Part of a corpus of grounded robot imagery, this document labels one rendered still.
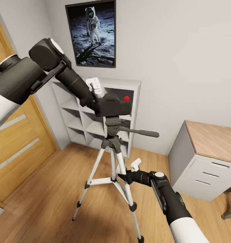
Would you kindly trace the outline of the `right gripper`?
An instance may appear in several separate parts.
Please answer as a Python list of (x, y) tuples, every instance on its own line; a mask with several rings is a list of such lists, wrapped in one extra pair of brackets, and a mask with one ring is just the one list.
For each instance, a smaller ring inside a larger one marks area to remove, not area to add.
[(132, 184), (134, 181), (140, 184), (142, 183), (142, 174), (145, 171), (141, 171), (140, 169), (138, 169), (137, 172), (133, 171), (131, 172), (131, 170), (126, 170), (126, 174), (121, 174), (119, 173), (118, 176), (123, 179), (123, 181), (126, 181), (129, 185)]

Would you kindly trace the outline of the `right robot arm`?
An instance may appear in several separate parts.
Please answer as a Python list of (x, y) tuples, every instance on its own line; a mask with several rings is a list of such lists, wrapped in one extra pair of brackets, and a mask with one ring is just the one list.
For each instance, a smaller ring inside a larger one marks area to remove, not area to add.
[(129, 185), (134, 181), (153, 188), (160, 208), (166, 219), (175, 243), (209, 243), (199, 226), (186, 209), (182, 196), (170, 186), (167, 176), (162, 172), (141, 171), (140, 158), (130, 164), (132, 170), (118, 176)]

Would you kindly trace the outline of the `digital camera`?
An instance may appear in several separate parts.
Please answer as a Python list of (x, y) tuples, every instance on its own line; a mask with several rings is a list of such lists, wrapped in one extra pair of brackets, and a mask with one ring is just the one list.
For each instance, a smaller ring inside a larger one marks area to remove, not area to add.
[(100, 113), (95, 112), (97, 117), (120, 116), (131, 114), (131, 101), (128, 97), (118, 98), (114, 93), (105, 94), (101, 100), (94, 101), (100, 109)]

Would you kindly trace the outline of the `camera tripod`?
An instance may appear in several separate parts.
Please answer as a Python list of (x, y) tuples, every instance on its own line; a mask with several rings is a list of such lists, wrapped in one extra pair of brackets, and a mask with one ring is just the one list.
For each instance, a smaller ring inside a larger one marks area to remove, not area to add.
[[(127, 129), (125, 127), (121, 127), (120, 125), (122, 125), (122, 124), (124, 124), (124, 120), (120, 120), (119, 115), (118, 116), (117, 115), (116, 116), (106, 116), (105, 125), (107, 126), (108, 135), (107, 135), (107, 138), (104, 138), (102, 141), (101, 149), (97, 155), (96, 161), (95, 161), (92, 171), (89, 175), (88, 181), (85, 183), (85, 190), (82, 194), (81, 200), (78, 201), (78, 203), (77, 203), (77, 210), (75, 212), (75, 216), (79, 210), (79, 207), (81, 207), (82, 200), (85, 196), (87, 189), (90, 187), (90, 185), (113, 183), (115, 185), (115, 187), (117, 188), (117, 190), (121, 193), (123, 198), (128, 203), (129, 209), (132, 212), (135, 227), (137, 230), (138, 242), (144, 243), (144, 237), (141, 236), (141, 234), (140, 234), (139, 226), (138, 226), (137, 218), (136, 218), (136, 214), (135, 214), (135, 210), (137, 209), (137, 204), (135, 202), (133, 202), (129, 184), (126, 181), (123, 181), (124, 187), (125, 187), (125, 189), (124, 189), (117, 180), (118, 174), (119, 173), (126, 174), (126, 170), (127, 170), (127, 167), (125, 166), (125, 163), (124, 163), (125, 159), (122, 155), (122, 150), (120, 147), (120, 144), (122, 144), (123, 141), (122, 141), (122, 138), (119, 139), (119, 136), (117, 135), (117, 133), (119, 131), (127, 131), (127, 132), (138, 133), (140, 135), (145, 135), (145, 136), (150, 136), (150, 137), (159, 137), (160, 134), (157, 132), (153, 132), (153, 131)], [(110, 147), (112, 177), (92, 180), (93, 175), (96, 171), (96, 168), (99, 164), (99, 161), (102, 157), (102, 154), (103, 154), (104, 150), (106, 149), (106, 146)], [(116, 156), (118, 159), (117, 168), (116, 168)], [(72, 219), (72, 221), (75, 220), (75, 216)]]

